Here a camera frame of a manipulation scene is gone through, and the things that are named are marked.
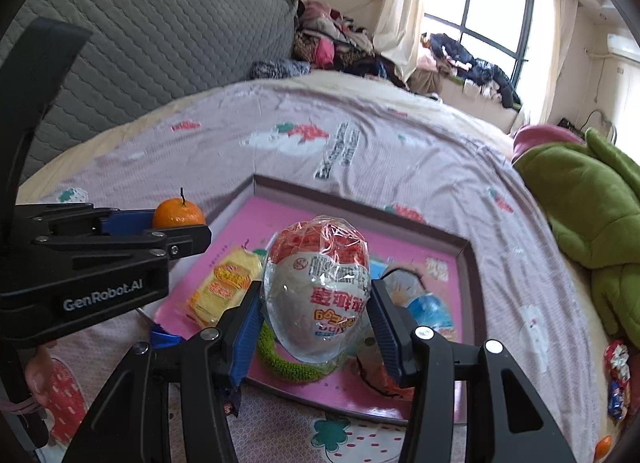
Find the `finger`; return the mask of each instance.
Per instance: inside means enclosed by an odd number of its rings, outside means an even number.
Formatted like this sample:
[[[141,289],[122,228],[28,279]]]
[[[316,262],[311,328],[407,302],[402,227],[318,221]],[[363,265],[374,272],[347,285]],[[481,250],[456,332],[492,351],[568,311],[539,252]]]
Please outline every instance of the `finger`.
[[[35,356],[27,362],[24,368],[24,379],[31,394],[40,405],[47,405],[51,377],[53,376],[53,362],[44,346],[38,347]]]

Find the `screw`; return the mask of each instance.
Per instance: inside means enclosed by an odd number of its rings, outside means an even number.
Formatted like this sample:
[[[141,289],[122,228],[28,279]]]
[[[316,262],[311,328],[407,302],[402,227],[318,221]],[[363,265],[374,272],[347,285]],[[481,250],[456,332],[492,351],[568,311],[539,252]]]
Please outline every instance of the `screw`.
[[[498,353],[502,353],[502,344],[500,344],[497,340],[488,340],[484,343],[484,347],[489,353],[493,353],[497,355]]]
[[[137,355],[144,355],[147,351],[149,351],[148,342],[137,342],[133,344],[133,352]]]
[[[203,340],[215,340],[219,336],[220,336],[220,331],[218,331],[215,328],[203,329],[200,332],[200,338],[202,338]]]
[[[427,326],[420,326],[415,329],[415,336],[422,340],[431,340],[433,338],[433,329],[428,328]]]

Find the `green scrubber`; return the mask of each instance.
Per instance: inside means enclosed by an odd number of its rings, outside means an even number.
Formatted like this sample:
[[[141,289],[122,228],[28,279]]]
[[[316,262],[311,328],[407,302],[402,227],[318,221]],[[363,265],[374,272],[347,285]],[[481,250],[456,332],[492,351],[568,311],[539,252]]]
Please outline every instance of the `green scrubber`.
[[[264,364],[283,380],[294,383],[316,382],[326,376],[316,367],[308,364],[289,362],[276,353],[276,338],[265,322],[258,337],[258,354]]]

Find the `qr code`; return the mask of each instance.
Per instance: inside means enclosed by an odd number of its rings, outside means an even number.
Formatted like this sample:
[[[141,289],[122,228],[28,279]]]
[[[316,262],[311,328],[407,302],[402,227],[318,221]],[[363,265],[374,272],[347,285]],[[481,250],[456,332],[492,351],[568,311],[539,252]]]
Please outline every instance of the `qr code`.
[[[427,257],[426,264],[427,271],[431,277],[437,281],[444,281],[445,283],[449,281],[449,263],[440,259]]]

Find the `quilted headboard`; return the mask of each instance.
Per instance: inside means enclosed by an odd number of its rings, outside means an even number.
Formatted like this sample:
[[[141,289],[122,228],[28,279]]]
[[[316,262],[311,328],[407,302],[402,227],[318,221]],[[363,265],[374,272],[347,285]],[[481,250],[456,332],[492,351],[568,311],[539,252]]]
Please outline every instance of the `quilted headboard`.
[[[36,132],[21,182],[72,146],[171,100],[290,57],[296,0],[27,0],[0,62],[37,16],[94,34]]]

